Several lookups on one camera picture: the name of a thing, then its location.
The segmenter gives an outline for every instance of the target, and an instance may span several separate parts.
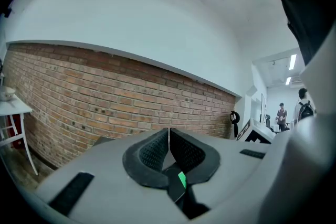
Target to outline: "backpack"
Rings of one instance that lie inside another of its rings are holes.
[[[299,111],[298,121],[310,116],[314,116],[314,110],[310,105],[310,101],[308,101],[307,104],[302,104],[301,102],[299,102],[299,104],[301,105],[301,108]]]

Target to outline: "white table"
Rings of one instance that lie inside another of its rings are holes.
[[[0,128],[0,134],[1,134],[1,141],[0,141],[0,147],[7,145],[13,141],[19,140],[21,138],[23,138],[25,147],[26,147],[26,151],[27,151],[27,155],[29,158],[29,161],[31,163],[31,166],[33,167],[33,170],[35,172],[36,175],[38,175],[35,165],[33,163],[33,160],[31,159],[31,155],[28,149],[28,144],[27,144],[27,140],[26,140],[26,133],[25,133],[25,127],[24,127],[24,122],[23,122],[23,118],[24,118],[24,113],[29,113],[33,111],[29,106],[27,106],[24,102],[22,102],[19,97],[17,97],[16,95],[13,96],[13,99],[10,101],[0,101],[0,116],[9,116],[10,118],[10,122],[11,122],[11,126],[8,127],[2,127]],[[16,130],[16,126],[14,124],[14,120],[13,120],[13,115],[15,114],[19,114],[20,115],[20,123],[21,123],[21,131],[22,133],[18,134],[17,130]],[[10,137],[10,138],[5,138],[4,136],[4,132],[3,130],[5,129],[10,129],[13,128],[14,129],[14,133],[15,136]]]

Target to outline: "fluorescent light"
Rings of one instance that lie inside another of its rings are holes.
[[[294,69],[295,60],[296,60],[296,54],[294,54],[294,55],[292,55],[292,56],[290,57],[289,70],[293,70],[293,69]]]
[[[291,77],[287,78],[286,85],[288,85],[290,83],[291,79],[292,79]]]

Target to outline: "office chair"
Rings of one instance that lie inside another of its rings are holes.
[[[280,132],[274,131],[273,128],[271,128],[271,125],[270,125],[270,122],[269,122],[270,118],[271,118],[270,115],[266,115],[266,127],[269,128],[275,134],[280,133]]]

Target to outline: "black strip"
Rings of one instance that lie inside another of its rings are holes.
[[[67,216],[93,178],[94,176],[89,173],[78,173],[49,203],[49,206]]]
[[[48,166],[50,169],[56,171],[58,169],[58,167],[54,164],[52,164],[51,162],[47,161],[46,159],[44,159],[39,153],[37,153],[31,146],[28,145],[29,151],[43,164],[45,164],[46,166]]]
[[[251,150],[242,150],[239,153],[242,153],[242,154],[250,156],[250,157],[258,158],[258,159],[263,159],[266,155],[266,153],[251,151]]]

